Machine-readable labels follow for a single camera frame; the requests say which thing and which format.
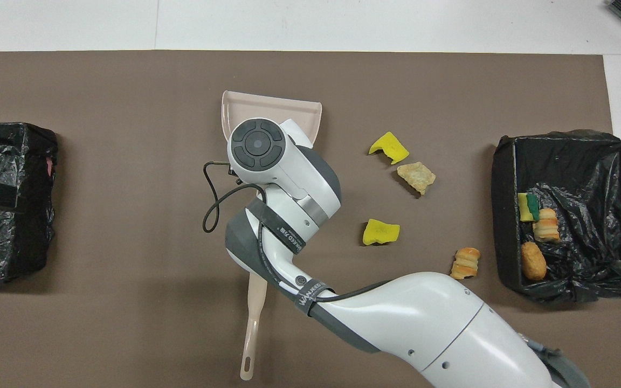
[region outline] white robotic arm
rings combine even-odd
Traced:
[[[342,201],[335,172],[297,129],[291,120],[254,118],[229,138],[231,169],[242,182],[264,187],[227,224],[226,248],[235,262],[353,346],[404,359],[438,388],[589,386],[569,361],[569,368],[548,363],[547,350],[532,350],[447,275],[413,273],[337,295],[296,267],[293,256]],[[577,376],[560,376],[568,369]]]

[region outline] white floor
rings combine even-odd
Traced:
[[[0,51],[604,54],[621,138],[621,20],[603,0],[0,0]]]

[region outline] beige food piece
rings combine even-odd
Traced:
[[[522,244],[522,273],[528,280],[538,281],[545,278],[547,267],[545,257],[534,242]]]
[[[436,181],[436,175],[433,174],[433,171],[421,162],[400,165],[397,167],[397,174],[416,191],[420,192],[421,196],[424,196],[428,191],[428,186]]]
[[[553,209],[540,209],[539,220],[533,224],[533,236],[542,243],[559,243],[560,232],[557,230],[557,215]]]
[[[461,248],[454,255],[450,276],[457,280],[478,275],[478,259],[481,253],[476,248]]]

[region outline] velcro strap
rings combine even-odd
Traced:
[[[303,285],[303,288],[299,290],[299,293],[296,295],[296,299],[294,300],[294,305],[304,314],[310,316],[311,307],[313,306],[313,303],[315,303],[315,299],[318,297],[318,294],[327,289],[330,289],[330,287],[320,280],[310,279],[305,285]]]
[[[272,234],[283,243],[289,251],[298,255],[306,246],[306,242],[301,236],[284,221],[279,214],[274,213],[264,202],[258,197],[254,198],[248,206],[246,206],[251,214],[253,214]]]

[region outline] black container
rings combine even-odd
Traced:
[[[0,123],[0,283],[47,263],[56,162],[54,132],[29,123]]]
[[[574,130],[504,136],[493,157],[493,232],[498,275],[536,302],[621,297],[621,140]],[[557,213],[559,244],[533,239],[521,223],[518,192],[536,194]],[[538,282],[521,271],[521,245],[534,241],[547,261]]]

